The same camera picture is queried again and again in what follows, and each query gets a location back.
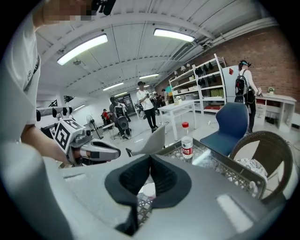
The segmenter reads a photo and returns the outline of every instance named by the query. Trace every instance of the red bottle cap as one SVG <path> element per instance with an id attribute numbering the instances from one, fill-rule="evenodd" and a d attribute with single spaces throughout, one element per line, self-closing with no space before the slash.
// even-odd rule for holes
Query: red bottle cap
<path id="1" fill-rule="evenodd" d="M 184 128 L 188 128 L 188 122 L 183 122 L 183 123 L 182 123 L 182 126 L 183 126 Z"/>

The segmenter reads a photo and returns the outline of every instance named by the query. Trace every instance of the blue chair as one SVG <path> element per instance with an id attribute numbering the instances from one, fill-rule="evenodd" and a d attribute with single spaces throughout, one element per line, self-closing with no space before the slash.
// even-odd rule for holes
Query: blue chair
<path id="1" fill-rule="evenodd" d="M 214 151 L 228 156 L 248 129 L 248 109 L 242 103 L 226 103 L 217 112 L 216 119 L 219 130 L 201 139 L 200 142 Z"/>

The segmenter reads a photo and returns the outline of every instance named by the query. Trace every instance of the electric fan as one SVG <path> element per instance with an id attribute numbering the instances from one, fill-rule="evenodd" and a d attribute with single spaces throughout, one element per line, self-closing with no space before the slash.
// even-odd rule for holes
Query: electric fan
<path id="1" fill-rule="evenodd" d="M 90 127 L 91 129 L 94 129 L 94 130 L 95 130 L 95 132 L 97 133 L 99 139 L 102 139 L 103 136 L 100 136 L 100 135 L 99 135 L 99 133 L 98 133 L 98 131 L 97 131 L 96 124 L 95 124 L 95 120 L 93 119 L 93 117 L 92 117 L 91 115 L 87 115 L 87 116 L 86 116 L 86 121 L 87 121 L 89 127 Z"/>

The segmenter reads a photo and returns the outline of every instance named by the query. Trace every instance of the brick wall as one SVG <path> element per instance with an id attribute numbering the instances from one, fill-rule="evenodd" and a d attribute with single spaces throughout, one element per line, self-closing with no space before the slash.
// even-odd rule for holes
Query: brick wall
<path id="1" fill-rule="evenodd" d="M 261 87 L 263 92 L 273 87 L 275 94 L 293 97 L 298 101 L 296 112 L 300 113 L 299 63 L 279 28 L 256 30 L 231 39 L 208 50 L 190 64 L 197 66 L 206 62 L 213 58 L 214 53 L 224 57 L 227 66 L 237 65 L 240 60 L 251 62 L 250 71 L 256 87 Z M 158 93 L 169 84 L 170 77 L 173 75 L 155 87 Z"/>

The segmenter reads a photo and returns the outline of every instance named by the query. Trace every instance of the ceiling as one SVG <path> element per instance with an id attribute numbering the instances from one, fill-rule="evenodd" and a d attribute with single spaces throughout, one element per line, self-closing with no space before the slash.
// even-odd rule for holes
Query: ceiling
<path id="1" fill-rule="evenodd" d="M 123 82 L 106 91 L 116 95 L 136 90 L 140 76 L 159 73 L 158 77 L 144 79 L 155 85 L 181 64 L 187 49 L 262 17 L 251 0 L 117 0 L 110 16 L 98 13 L 90 21 L 78 17 L 37 31 L 37 49 L 42 57 L 38 92 L 96 98 L 103 88 Z M 156 37 L 155 28 L 189 34 L 196 41 L 187 44 Z M 63 66 L 57 63 L 62 51 L 66 53 L 104 33 L 107 43 Z M 80 61 L 77 66 L 73 63 L 76 60 Z"/>

